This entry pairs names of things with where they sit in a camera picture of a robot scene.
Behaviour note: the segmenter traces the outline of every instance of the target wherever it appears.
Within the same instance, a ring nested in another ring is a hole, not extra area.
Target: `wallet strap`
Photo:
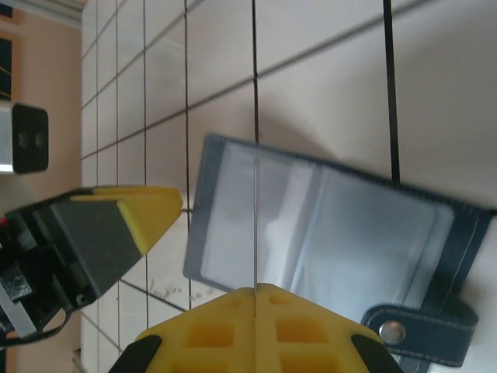
[[[431,362],[460,367],[477,323],[476,313],[459,300],[447,304],[442,312],[378,305],[363,318],[365,326],[384,338],[392,354],[410,357],[402,359],[401,367],[412,373],[426,371]],[[397,328],[397,338],[385,338],[392,325]]]

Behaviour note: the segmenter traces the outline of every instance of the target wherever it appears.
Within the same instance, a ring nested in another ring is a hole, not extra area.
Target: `blue card holder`
[[[494,212],[337,162],[206,137],[184,274],[252,286],[254,160],[259,282],[378,332],[406,372],[460,367],[478,317],[457,299]]]

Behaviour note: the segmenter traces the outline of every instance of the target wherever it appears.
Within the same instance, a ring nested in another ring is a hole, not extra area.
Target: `snap button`
[[[405,327],[399,321],[385,321],[380,326],[380,337],[386,344],[399,344],[405,338]]]

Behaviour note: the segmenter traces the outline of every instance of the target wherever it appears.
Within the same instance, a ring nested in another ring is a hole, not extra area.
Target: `beige wall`
[[[50,119],[48,170],[30,176],[0,177],[2,214],[80,185],[81,47],[79,30],[26,13],[20,25],[0,22],[0,30],[21,36],[20,100],[43,107]],[[71,352],[78,346],[79,317],[73,316],[58,337],[19,348],[16,371],[70,372]]]

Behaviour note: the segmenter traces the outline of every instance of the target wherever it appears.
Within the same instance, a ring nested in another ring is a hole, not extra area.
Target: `camera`
[[[37,173],[47,167],[47,112],[0,100],[0,174]]]

